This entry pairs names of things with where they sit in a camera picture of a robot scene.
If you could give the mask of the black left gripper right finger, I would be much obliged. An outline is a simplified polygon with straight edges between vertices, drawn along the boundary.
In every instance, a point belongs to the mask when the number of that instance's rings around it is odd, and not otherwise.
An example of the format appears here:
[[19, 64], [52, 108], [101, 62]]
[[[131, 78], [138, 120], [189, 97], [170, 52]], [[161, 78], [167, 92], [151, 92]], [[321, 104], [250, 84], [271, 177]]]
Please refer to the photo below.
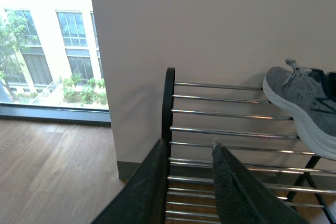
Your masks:
[[216, 208], [221, 223], [307, 223], [216, 138], [212, 159]]

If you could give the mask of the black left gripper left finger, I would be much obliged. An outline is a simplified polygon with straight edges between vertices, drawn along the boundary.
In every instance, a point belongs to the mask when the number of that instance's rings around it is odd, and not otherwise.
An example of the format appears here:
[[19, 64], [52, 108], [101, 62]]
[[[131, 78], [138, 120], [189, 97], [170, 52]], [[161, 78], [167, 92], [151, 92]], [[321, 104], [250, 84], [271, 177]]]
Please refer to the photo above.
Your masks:
[[165, 223], [168, 171], [167, 143], [161, 138], [93, 223]]

